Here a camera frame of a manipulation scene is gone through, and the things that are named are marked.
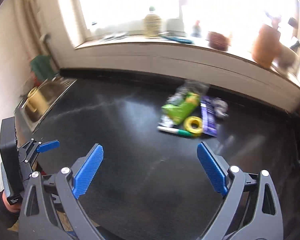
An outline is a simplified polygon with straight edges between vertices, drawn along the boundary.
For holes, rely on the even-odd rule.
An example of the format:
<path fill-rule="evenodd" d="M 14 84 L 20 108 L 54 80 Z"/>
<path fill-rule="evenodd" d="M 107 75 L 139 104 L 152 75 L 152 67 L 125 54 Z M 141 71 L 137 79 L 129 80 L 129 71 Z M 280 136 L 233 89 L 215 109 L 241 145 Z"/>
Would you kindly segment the person's left hand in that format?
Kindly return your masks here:
<path fill-rule="evenodd" d="M 16 203 L 14 205 L 11 205 L 8 200 L 7 200 L 7 197 L 6 197 L 6 194 L 5 192 L 3 191 L 2 192 L 2 201 L 6 207 L 6 209 L 8 211 L 10 211 L 11 213 L 19 213 L 20 210 L 21 210 L 21 203 Z"/>

